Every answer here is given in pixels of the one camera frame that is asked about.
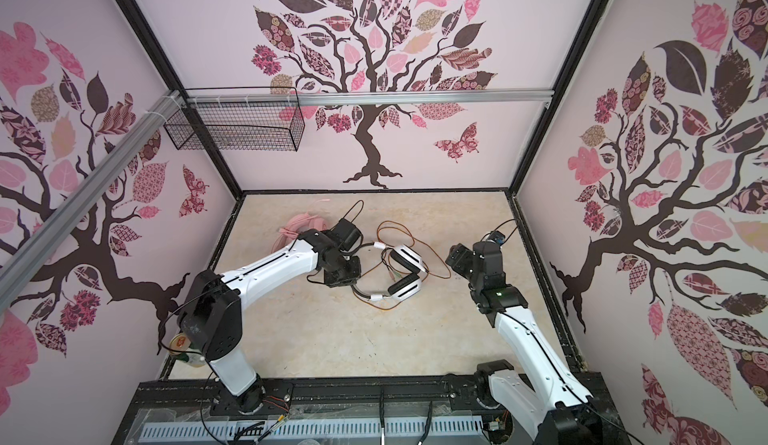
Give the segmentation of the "white black headphones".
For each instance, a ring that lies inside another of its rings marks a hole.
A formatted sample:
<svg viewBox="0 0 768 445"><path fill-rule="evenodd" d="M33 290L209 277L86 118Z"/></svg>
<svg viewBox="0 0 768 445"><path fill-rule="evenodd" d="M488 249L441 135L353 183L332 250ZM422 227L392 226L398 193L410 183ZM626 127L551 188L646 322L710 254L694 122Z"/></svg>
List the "white black headphones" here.
<svg viewBox="0 0 768 445"><path fill-rule="evenodd" d="M391 299L401 303L421 290L422 276L427 274L422 257L406 245L389 246L383 242L370 242L364 247L381 251L380 263L388 270L394 282L383 292L362 292L352 286L354 295L369 303Z"/></svg>

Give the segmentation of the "pink headphones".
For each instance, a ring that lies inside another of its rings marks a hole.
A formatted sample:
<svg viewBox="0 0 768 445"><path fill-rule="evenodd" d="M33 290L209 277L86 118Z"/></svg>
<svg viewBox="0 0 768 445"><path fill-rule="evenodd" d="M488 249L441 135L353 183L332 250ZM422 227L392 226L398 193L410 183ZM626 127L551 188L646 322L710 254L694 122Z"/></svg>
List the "pink headphones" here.
<svg viewBox="0 0 768 445"><path fill-rule="evenodd" d="M291 217L278 230L277 239L274 241L271 251L276 252L291 245L298 236L310 229L324 231L329 228L327 220L314 212L302 212Z"/></svg>

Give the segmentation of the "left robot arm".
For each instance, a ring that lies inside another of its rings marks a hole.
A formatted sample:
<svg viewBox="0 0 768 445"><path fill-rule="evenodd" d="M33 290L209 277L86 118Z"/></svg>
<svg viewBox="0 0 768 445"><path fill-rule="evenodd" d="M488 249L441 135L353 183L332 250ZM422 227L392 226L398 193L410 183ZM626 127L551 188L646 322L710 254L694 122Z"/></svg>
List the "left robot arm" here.
<svg viewBox="0 0 768 445"><path fill-rule="evenodd" d="M217 274L200 272L178 312L180 331L199 351L242 414L264 401L263 381L241 349L247 308L277 287L313 271L328 287L353 285L361 277L353 248L362 232L347 219L328 230L309 229L286 246L251 264Z"/></svg>

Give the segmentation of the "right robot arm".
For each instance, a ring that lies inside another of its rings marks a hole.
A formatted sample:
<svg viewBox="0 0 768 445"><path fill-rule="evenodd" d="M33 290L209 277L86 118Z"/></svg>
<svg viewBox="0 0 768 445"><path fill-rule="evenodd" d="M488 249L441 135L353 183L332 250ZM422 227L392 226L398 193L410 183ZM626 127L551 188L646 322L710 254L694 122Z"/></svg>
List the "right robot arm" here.
<svg viewBox="0 0 768 445"><path fill-rule="evenodd" d="M501 245L456 244L445 262L468 281L479 312L511 347L526 376L512 369L488 372L490 398L535 444L604 444L608 432L593 408L595 397L543 336L522 292L507 282Z"/></svg>

